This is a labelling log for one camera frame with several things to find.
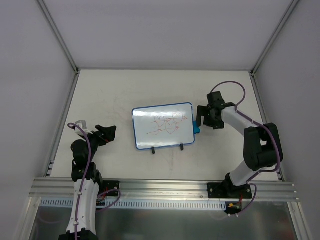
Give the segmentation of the blue whiteboard eraser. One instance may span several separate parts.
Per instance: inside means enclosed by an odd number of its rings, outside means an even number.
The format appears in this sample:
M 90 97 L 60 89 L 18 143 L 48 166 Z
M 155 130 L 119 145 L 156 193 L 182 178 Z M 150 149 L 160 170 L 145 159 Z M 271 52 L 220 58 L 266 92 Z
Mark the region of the blue whiteboard eraser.
M 194 121 L 193 122 L 193 133 L 196 135 L 196 134 L 199 134 L 201 132 L 200 128 L 198 127 L 197 125 L 197 122 Z

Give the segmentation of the blue framed whiteboard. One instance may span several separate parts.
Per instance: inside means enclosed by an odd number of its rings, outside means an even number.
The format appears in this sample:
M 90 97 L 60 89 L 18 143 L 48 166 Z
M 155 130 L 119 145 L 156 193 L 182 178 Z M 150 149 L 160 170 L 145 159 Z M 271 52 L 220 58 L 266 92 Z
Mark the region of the blue framed whiteboard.
M 136 107 L 131 112 L 137 150 L 192 145 L 194 110 L 190 102 Z

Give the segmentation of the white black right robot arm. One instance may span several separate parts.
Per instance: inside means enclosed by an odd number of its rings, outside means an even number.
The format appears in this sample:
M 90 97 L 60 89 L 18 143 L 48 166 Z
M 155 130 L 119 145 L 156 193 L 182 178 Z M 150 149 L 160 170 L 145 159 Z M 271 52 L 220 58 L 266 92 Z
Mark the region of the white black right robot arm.
M 233 127 L 243 136 L 243 161 L 228 173 L 221 183 L 208 183 L 210 199 L 252 199 L 249 184 L 260 173 L 276 172 L 283 161 L 278 128 L 273 123 L 260 123 L 225 102 L 219 91 L 207 95 L 208 104 L 197 107 L 196 126 L 221 130 Z

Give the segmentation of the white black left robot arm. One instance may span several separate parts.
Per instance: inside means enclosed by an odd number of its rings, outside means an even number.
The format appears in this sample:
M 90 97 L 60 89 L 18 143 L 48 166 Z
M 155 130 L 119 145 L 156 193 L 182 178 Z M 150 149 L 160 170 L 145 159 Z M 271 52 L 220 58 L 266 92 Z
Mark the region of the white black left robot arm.
M 80 139 L 70 146 L 73 157 L 71 162 L 73 204 L 67 229 L 58 238 L 60 240 L 97 240 L 98 200 L 116 193 L 116 200 L 105 207 L 109 209 L 120 200 L 122 193 L 118 186 L 105 188 L 102 175 L 94 163 L 94 156 L 98 148 L 115 140 L 117 127 L 96 125 L 95 131 L 90 131 L 84 120 L 70 122 L 67 127 L 74 130 Z

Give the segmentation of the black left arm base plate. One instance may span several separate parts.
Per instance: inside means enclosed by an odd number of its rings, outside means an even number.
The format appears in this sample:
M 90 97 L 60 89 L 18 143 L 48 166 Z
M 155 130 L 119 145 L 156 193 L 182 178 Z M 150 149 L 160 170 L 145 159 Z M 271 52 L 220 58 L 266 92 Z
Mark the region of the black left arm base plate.
M 120 181 L 118 180 L 103 180 L 102 183 L 102 197 L 118 197 L 119 193 L 116 190 L 120 189 Z

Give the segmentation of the left aluminium frame post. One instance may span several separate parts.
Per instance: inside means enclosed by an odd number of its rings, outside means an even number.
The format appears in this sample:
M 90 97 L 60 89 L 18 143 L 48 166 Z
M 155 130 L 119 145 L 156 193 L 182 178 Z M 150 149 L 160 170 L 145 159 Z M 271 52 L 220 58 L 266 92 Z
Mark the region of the left aluminium frame post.
M 79 68 L 46 4 L 46 2 L 44 0 L 36 0 L 35 1 L 40 9 L 40 11 L 42 12 L 46 22 L 49 25 L 50 30 L 52 31 L 54 37 L 56 38 L 64 56 L 66 57 L 72 71 L 77 74 L 79 72 Z

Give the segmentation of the aluminium frame post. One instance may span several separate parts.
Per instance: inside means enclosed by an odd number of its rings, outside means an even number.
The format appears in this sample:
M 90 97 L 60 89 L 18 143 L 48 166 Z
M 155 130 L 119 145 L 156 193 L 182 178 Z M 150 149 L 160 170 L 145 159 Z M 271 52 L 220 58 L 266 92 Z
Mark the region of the aluminium frame post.
M 54 37 L 56 38 L 64 56 L 66 57 L 72 71 L 77 74 L 79 72 L 79 68 L 46 4 L 46 2 L 44 0 L 36 0 L 35 1 L 40 9 L 40 11 L 42 12 L 46 22 L 49 25 L 50 30 L 52 31 Z
M 288 7 L 284 11 L 284 14 L 280 18 L 279 22 L 277 23 L 274 31 L 272 32 L 270 38 L 268 39 L 265 47 L 263 48 L 261 54 L 259 55 L 256 63 L 254 64 L 252 70 L 250 71 L 250 74 L 254 77 L 261 65 L 263 64 L 265 58 L 267 57 L 268 53 L 272 49 L 273 45 L 275 44 L 276 40 L 280 36 L 281 32 L 287 25 L 287 22 L 293 15 L 294 11 L 296 10 L 297 6 L 299 5 L 301 1 L 300 0 L 291 0 Z

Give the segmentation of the aluminium front rail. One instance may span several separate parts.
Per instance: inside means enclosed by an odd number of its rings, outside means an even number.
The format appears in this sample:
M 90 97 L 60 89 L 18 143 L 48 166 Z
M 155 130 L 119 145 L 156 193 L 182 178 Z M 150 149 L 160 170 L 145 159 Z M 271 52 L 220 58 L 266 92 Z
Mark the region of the aluminium front rail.
M 253 181 L 257 186 L 258 202 L 299 202 L 296 187 L 291 182 Z M 121 179 L 121 196 L 137 200 L 207 200 L 208 186 L 204 180 L 143 180 Z M 70 178 L 37 177 L 30 197 L 72 197 L 74 182 Z

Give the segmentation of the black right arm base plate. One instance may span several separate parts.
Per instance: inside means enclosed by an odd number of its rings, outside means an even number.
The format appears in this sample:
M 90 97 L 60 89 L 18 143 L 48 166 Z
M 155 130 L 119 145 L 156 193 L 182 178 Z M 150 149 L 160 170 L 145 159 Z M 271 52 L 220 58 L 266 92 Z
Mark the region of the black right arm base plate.
M 224 186 L 222 182 L 207 183 L 209 199 L 252 199 L 253 194 L 248 184 L 242 186 Z

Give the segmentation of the right aluminium frame post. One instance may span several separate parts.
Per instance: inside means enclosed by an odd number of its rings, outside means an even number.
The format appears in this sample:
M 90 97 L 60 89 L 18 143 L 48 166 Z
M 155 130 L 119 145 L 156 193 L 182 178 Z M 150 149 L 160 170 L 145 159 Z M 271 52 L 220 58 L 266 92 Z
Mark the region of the right aluminium frame post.
M 265 58 L 267 57 L 268 53 L 272 49 L 273 45 L 275 44 L 276 40 L 280 36 L 281 32 L 287 25 L 287 22 L 293 15 L 294 11 L 296 10 L 297 6 L 299 5 L 301 1 L 300 0 L 291 0 L 288 7 L 284 11 L 284 14 L 280 18 L 279 22 L 277 23 L 274 31 L 272 32 L 270 38 L 268 39 L 265 47 L 263 48 L 261 54 L 259 55 L 256 63 L 254 64 L 252 70 L 250 71 L 250 74 L 254 77 L 261 65 L 263 64 Z

